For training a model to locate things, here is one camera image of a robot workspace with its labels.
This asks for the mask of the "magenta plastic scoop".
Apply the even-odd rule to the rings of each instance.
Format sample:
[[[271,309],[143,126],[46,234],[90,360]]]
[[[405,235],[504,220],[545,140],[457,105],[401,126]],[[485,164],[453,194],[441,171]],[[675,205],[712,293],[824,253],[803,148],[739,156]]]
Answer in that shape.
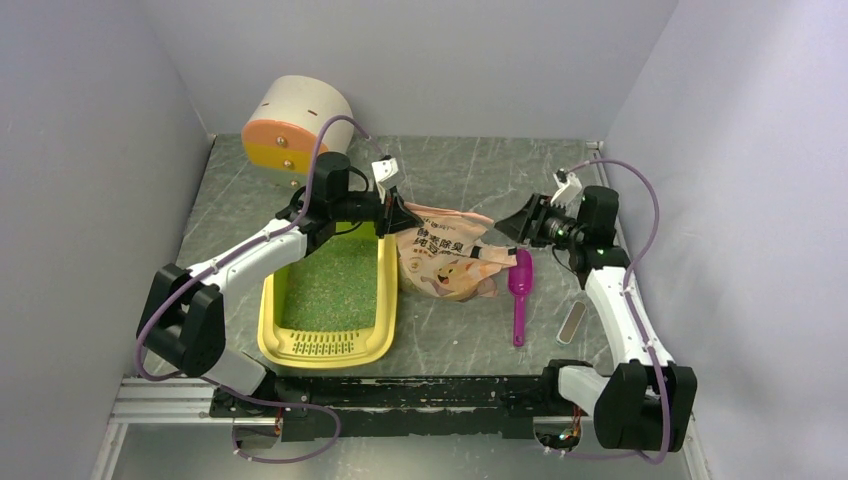
[[[516,251],[516,265],[508,271],[507,286],[514,298],[512,342],[515,347],[525,343],[526,303],[533,290],[534,268],[529,251]]]

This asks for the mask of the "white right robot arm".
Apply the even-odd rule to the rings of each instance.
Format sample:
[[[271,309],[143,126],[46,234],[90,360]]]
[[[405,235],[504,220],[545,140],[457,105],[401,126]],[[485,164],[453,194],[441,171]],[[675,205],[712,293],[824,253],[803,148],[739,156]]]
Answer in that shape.
[[[600,375],[586,362],[554,361],[556,377],[539,391],[550,413],[587,413],[599,444],[658,463],[684,444],[697,391],[692,368],[678,364],[653,330],[633,285],[634,261],[615,243],[616,191],[586,187],[574,216],[552,197],[532,195],[495,228],[510,240],[569,253],[569,268],[601,320],[615,368]]]

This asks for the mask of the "round cream drawer cabinet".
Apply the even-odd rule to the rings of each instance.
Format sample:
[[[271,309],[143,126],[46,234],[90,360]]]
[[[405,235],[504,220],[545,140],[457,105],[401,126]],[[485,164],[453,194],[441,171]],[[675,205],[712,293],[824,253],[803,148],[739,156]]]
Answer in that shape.
[[[336,115],[351,116],[345,97],[311,77],[276,79],[241,131],[251,164],[272,182],[302,186],[317,135]]]

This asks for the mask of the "orange cat litter bag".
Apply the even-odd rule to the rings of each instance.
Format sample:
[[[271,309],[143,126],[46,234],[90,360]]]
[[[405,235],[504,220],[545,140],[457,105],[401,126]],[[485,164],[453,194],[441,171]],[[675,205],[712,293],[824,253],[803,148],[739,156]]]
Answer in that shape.
[[[474,245],[494,246],[482,236],[494,221],[474,212],[406,205],[420,227],[396,235],[400,289],[437,300],[465,302],[497,295],[495,276],[516,265],[469,257]]]

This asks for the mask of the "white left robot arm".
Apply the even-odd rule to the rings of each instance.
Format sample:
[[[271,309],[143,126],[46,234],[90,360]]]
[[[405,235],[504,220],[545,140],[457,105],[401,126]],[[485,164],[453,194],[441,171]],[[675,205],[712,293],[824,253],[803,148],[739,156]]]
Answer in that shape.
[[[322,153],[314,158],[306,185],[258,232],[189,268],[161,267],[138,327],[138,372],[155,378],[144,368],[144,354],[152,352],[179,374],[237,392],[237,403],[251,415],[271,411],[277,400],[275,375],[229,347],[225,301],[314,253],[335,235],[340,222],[370,223],[378,237],[419,227],[421,219],[397,191],[397,160],[384,156],[371,170],[371,187],[352,190],[349,176],[355,170],[349,158]]]

